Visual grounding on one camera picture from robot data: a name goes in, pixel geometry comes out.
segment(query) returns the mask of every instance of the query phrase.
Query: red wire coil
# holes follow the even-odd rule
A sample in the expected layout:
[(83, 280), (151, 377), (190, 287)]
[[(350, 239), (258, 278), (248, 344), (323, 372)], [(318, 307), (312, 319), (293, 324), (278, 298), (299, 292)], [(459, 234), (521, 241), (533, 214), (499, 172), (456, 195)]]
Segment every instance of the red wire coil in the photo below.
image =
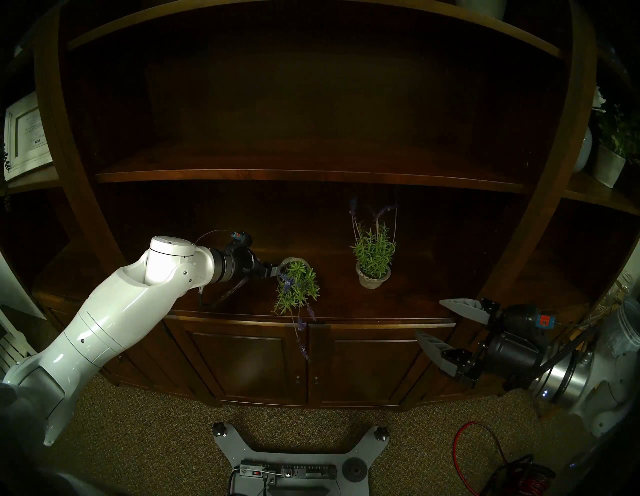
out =
[[(452, 450), (453, 465), (456, 467), (456, 472), (458, 473), (460, 480), (467, 487), (469, 492), (474, 496), (480, 496), (480, 494), (478, 494), (473, 489), (473, 487), (469, 485), (465, 477), (462, 475), (462, 471), (460, 470), (460, 466), (458, 465), (458, 457), (456, 454), (456, 450), (458, 447), (458, 438), (460, 437), (462, 432), (464, 432), (465, 429), (473, 425), (480, 426), (486, 429), (489, 432), (489, 434), (491, 434), (491, 437), (495, 441), (495, 445), (498, 447), (500, 456), (502, 457), (502, 460), (504, 461), (504, 464), (506, 466), (509, 466), (509, 461), (507, 460), (507, 457), (504, 455), (504, 451), (502, 451), (502, 446), (500, 446), (500, 441), (498, 439), (498, 436), (496, 436), (495, 433), (489, 427), (485, 426), (484, 424), (481, 424), (480, 422), (468, 422), (459, 428), (458, 432), (456, 433), (456, 436), (453, 438), (453, 450)], [(543, 493), (549, 488), (548, 478), (541, 474), (526, 474), (522, 479), (519, 479), (518, 481), (509, 481), (509, 482), (510, 483), (504, 488), (504, 492), (502, 493), (505, 496), (510, 496), (510, 495), (543, 496)]]

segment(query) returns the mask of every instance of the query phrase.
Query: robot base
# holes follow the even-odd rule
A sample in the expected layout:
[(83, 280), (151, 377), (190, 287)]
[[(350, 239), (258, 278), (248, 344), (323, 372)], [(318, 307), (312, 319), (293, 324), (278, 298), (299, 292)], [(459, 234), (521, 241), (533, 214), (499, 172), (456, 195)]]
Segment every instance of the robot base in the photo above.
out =
[[(348, 453), (268, 453), (249, 448), (231, 424), (214, 424), (213, 434), (231, 467), (237, 469), (231, 493), (251, 496), (262, 492), (265, 481), (270, 496), (368, 496), (369, 468), (389, 443), (387, 429), (372, 427)], [(262, 473), (267, 470), (291, 476)]]

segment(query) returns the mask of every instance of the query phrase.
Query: carpet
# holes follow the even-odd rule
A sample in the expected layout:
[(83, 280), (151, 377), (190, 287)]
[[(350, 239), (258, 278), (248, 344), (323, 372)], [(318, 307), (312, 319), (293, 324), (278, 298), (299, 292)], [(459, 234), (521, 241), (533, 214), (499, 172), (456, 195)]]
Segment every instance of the carpet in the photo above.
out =
[[(102, 376), (85, 388), (73, 421), (45, 461), (74, 475), (113, 484), (135, 495), (224, 495), (230, 466), (212, 434), (214, 422), (233, 424), (258, 451), (346, 452), (373, 425), (390, 432), (389, 445), (369, 473), (372, 496), (464, 495), (451, 460), (460, 426), (478, 420), (500, 438), (509, 460), (532, 452), (561, 470), (590, 436), (580, 419), (560, 411), (540, 421), (523, 391), (414, 408), (303, 410), (224, 406), (126, 386)], [(471, 427), (459, 443), (459, 463), (479, 491), (500, 464), (490, 435)]]

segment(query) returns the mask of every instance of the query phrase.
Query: framed certificate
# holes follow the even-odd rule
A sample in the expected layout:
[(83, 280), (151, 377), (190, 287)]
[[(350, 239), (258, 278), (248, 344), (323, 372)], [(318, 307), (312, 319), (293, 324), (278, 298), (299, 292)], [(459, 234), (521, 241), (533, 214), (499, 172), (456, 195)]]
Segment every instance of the framed certificate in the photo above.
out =
[(7, 181), (51, 162), (36, 92), (25, 96), (6, 110), (4, 151), (11, 166), (10, 170), (4, 169)]

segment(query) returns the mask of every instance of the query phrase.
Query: white flower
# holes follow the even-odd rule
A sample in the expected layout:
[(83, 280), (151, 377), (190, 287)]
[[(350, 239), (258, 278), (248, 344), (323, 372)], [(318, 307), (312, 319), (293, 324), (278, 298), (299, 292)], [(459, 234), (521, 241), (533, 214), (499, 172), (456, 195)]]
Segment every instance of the white flower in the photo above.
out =
[(606, 102), (606, 100), (602, 98), (602, 95), (600, 94), (600, 87), (596, 86), (595, 93), (593, 94), (593, 102), (591, 103), (591, 109), (596, 112), (604, 112), (605, 110), (600, 108), (604, 102)]

